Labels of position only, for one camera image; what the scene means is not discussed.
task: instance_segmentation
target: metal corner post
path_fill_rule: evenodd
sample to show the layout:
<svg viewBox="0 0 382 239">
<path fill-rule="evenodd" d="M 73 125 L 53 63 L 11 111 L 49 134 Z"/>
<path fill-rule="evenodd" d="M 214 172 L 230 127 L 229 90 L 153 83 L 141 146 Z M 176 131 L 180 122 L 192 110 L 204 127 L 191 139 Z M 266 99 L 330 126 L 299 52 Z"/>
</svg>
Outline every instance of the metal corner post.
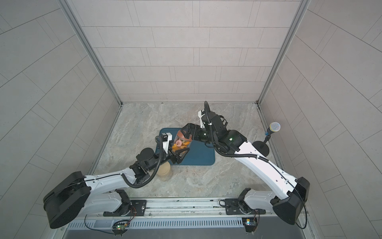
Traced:
<svg viewBox="0 0 382 239">
<path fill-rule="evenodd" d="M 76 17 L 73 14 L 72 9 L 70 8 L 67 0 L 57 0 L 58 4 L 60 5 L 62 11 L 64 12 L 64 15 L 68 19 L 70 25 L 72 26 L 74 32 L 78 36 L 79 41 L 84 46 L 87 54 L 89 55 L 91 61 L 94 63 L 95 68 L 97 69 L 98 73 L 100 74 L 101 78 L 106 82 L 107 87 L 111 90 L 113 93 L 115 99 L 117 100 L 119 106 L 121 107 L 122 101 L 120 97 L 118 96 L 118 93 L 115 91 L 109 77 L 107 76 L 104 68 L 102 67 L 98 57 L 93 51 L 93 48 L 90 46 L 90 43 L 88 39 L 85 36 L 85 33 L 83 32 L 81 26 L 79 25 Z"/>
</svg>

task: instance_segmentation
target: blue cutting board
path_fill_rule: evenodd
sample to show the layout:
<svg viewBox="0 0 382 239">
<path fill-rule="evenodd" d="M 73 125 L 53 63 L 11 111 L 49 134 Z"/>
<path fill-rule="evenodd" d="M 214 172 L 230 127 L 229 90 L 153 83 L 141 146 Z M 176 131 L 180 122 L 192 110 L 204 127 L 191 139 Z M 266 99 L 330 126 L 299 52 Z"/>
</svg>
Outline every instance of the blue cutting board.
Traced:
<svg viewBox="0 0 382 239">
<path fill-rule="evenodd" d="M 172 139 L 174 140 L 176 134 L 180 128 L 163 128 L 159 131 L 161 133 L 171 133 Z M 210 166 L 215 162 L 215 150 L 213 148 L 207 148 L 203 142 L 193 140 L 190 145 L 190 151 L 187 153 L 186 157 L 183 159 L 182 163 L 175 165 L 202 165 Z"/>
</svg>

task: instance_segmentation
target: round stand base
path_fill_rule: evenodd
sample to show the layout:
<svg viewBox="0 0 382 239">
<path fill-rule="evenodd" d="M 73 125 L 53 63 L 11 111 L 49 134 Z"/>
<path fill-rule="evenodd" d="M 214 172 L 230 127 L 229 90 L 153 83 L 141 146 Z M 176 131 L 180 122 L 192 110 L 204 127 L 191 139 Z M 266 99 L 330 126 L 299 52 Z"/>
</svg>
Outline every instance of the round stand base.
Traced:
<svg viewBox="0 0 382 239">
<path fill-rule="evenodd" d="M 262 141 L 255 141 L 252 143 L 252 145 L 257 149 L 257 151 L 259 151 L 262 155 L 264 155 L 264 157 L 266 157 L 269 155 L 269 147 L 268 145 L 264 144 L 264 146 L 260 148 L 262 143 Z"/>
</svg>

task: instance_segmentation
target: marble floor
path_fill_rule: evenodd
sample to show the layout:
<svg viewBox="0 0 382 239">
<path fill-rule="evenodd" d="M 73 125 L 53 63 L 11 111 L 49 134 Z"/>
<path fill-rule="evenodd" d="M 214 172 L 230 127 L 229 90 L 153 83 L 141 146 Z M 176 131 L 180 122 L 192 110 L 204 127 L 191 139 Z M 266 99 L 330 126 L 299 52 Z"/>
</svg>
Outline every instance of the marble floor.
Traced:
<svg viewBox="0 0 382 239">
<path fill-rule="evenodd" d="M 132 165 L 143 148 L 155 148 L 154 138 L 165 127 L 200 124 L 202 103 L 124 104 L 94 174 L 121 170 Z M 211 103 L 211 111 L 223 115 L 228 129 L 241 132 L 251 142 L 264 140 L 264 128 L 255 104 Z M 272 152 L 268 158 L 274 161 Z M 162 182 L 154 178 L 139 189 L 127 188 L 138 197 L 237 197 L 247 187 L 270 190 L 251 170 L 233 158 L 215 152 L 212 166 L 172 166 L 173 176 Z"/>
</svg>

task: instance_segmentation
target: gray tile wall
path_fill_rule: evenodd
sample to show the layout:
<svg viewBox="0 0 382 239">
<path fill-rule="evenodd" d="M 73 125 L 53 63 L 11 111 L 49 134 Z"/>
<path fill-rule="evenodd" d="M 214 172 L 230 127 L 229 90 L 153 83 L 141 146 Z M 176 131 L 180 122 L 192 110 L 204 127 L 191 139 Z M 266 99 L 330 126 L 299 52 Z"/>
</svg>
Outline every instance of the gray tile wall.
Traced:
<svg viewBox="0 0 382 239">
<path fill-rule="evenodd" d="M 312 0 L 262 104 L 321 238 L 382 236 L 382 2 Z"/>
<path fill-rule="evenodd" d="M 256 101 L 299 5 L 68 2 L 124 102 Z"/>
<path fill-rule="evenodd" d="M 87 174 L 118 103 L 55 0 L 0 2 L 0 237 L 46 238 L 42 198 Z"/>
</svg>

